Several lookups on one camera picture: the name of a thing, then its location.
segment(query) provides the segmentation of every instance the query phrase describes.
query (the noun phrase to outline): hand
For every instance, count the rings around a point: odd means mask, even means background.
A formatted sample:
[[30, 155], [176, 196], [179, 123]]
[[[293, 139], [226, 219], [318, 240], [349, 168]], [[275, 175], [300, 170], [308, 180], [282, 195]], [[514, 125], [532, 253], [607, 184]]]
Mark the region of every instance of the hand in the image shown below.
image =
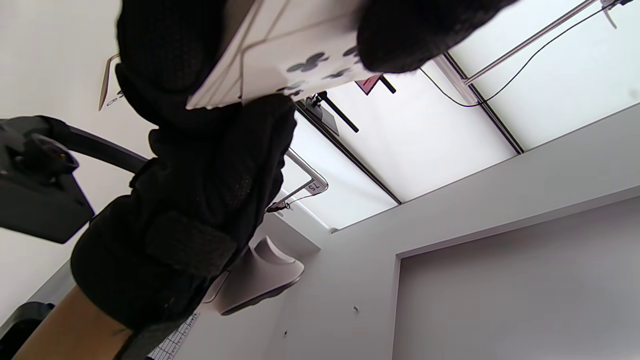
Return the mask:
[[417, 70], [516, 0], [369, 0], [358, 27], [358, 53], [375, 72]]
[[103, 210], [71, 257], [77, 285], [152, 350], [240, 255], [282, 185], [294, 105], [270, 95], [237, 107], [218, 136], [151, 132], [157, 158], [131, 195]]

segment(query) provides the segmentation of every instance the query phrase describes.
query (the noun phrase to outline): ceiling light panel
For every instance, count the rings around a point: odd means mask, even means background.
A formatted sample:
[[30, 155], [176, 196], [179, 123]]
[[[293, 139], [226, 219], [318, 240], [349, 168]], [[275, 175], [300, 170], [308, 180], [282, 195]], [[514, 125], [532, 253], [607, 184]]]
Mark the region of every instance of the ceiling light panel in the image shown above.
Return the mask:
[[[581, 1], [521, 0], [451, 51], [468, 76], [484, 68]], [[600, 9], [596, 2], [566, 24], [479, 78], [493, 95], [541, 46]], [[640, 102], [640, 3], [610, 12], [618, 29], [598, 14], [558, 38], [491, 101], [525, 148], [532, 149]]]
[[[296, 120], [298, 126], [294, 132], [291, 149], [329, 183], [327, 191], [301, 199], [300, 204], [333, 229], [342, 229], [396, 206], [393, 199], [298, 112]], [[282, 189], [287, 193], [295, 191], [310, 179], [309, 175], [289, 158], [285, 158], [282, 172]], [[295, 199], [307, 195], [309, 193], [303, 190], [296, 194]]]
[[[462, 101], [433, 63], [424, 69]], [[454, 104], [423, 73], [386, 77], [397, 89], [395, 94], [378, 83], [366, 96], [348, 83], [328, 95], [360, 128], [354, 133], [332, 112], [342, 143], [403, 202], [515, 155], [480, 108]]]

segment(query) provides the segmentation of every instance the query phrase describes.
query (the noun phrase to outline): label with number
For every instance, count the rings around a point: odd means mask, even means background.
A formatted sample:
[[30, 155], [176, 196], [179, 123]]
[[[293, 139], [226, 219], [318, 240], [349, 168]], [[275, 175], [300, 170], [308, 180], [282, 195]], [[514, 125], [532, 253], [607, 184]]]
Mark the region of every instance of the label with number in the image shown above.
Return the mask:
[[310, 183], [309, 185], [307, 185], [307, 191], [311, 195], [317, 195], [323, 192], [324, 188], [322, 187], [322, 185], [320, 185], [320, 183], [318, 183], [317, 181], [314, 181], [313, 183]]

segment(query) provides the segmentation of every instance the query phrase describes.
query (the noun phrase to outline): black cable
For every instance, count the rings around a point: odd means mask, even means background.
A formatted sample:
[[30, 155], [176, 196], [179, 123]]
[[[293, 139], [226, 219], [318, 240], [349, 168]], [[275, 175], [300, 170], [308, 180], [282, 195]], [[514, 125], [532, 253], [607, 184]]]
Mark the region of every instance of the black cable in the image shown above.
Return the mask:
[[595, 15], [598, 15], [599, 13], [603, 12], [604, 10], [606, 10], [607, 8], [604, 7], [600, 10], [598, 10], [595, 13], [592, 13], [591, 15], [585, 17], [584, 19], [576, 22], [575, 24], [571, 25], [569, 28], [567, 28], [566, 30], [564, 30], [563, 32], [561, 32], [560, 34], [556, 35], [553, 39], [549, 40], [545, 45], [543, 45], [542, 47], [540, 47], [533, 55], [531, 55], [531, 57], [527, 60], [526, 63], [524, 63], [524, 65], [522, 65], [522, 67], [520, 68], [520, 70], [511, 78], [511, 80], [509, 80], [500, 90], [498, 90], [498, 92], [496, 92], [495, 94], [493, 94], [491, 97], [489, 97], [487, 100], [483, 101], [483, 102], [479, 102], [477, 104], [474, 105], [467, 105], [467, 104], [462, 104], [460, 102], [458, 102], [456, 99], [452, 98], [449, 94], [447, 94], [444, 90], [442, 90], [441, 87], [438, 86], [438, 84], [431, 78], [431, 76], [429, 76], [429, 74], [427, 74], [422, 67], [420, 68], [420, 71], [422, 71], [422, 73], [429, 78], [429, 80], [431, 80], [431, 82], [438, 88], [438, 90], [440, 92], [442, 92], [446, 97], [449, 98], [449, 100], [455, 102], [456, 104], [464, 107], [464, 108], [475, 108], [476, 106], [480, 106], [480, 105], [484, 105], [486, 103], [489, 102], [489, 100], [492, 100], [494, 97], [498, 96], [498, 94], [500, 94], [504, 89], [507, 88], [507, 86], [509, 86], [513, 80], [515, 80], [518, 75], [520, 75], [520, 73], [527, 67], [527, 65], [531, 62], [531, 60], [533, 60], [534, 57], [536, 57], [536, 55], [540, 54], [540, 52], [542, 50], [544, 50], [544, 48], [546, 48], [547, 46], [549, 46], [553, 41], [557, 40], [559, 37], [563, 36], [564, 34], [566, 34], [567, 32], [569, 32], [570, 30], [572, 30], [573, 28], [575, 28], [576, 26], [582, 24], [583, 22], [589, 20], [590, 18], [594, 17]]
[[306, 199], [307, 197], [316, 196], [316, 195], [319, 195], [319, 194], [303, 196], [300, 199], [296, 199], [296, 200], [293, 200], [292, 202], [288, 202], [287, 203], [287, 209], [289, 209], [289, 207], [291, 207], [291, 204], [293, 204], [296, 201], [300, 201], [302, 199]]

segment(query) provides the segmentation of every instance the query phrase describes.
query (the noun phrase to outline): skin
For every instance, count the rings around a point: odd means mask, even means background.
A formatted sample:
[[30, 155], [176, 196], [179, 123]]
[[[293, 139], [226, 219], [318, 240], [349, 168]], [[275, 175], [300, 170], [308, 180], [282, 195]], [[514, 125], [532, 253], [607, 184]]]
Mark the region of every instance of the skin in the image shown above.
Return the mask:
[[113, 360], [131, 333], [93, 305], [76, 286], [13, 360]]

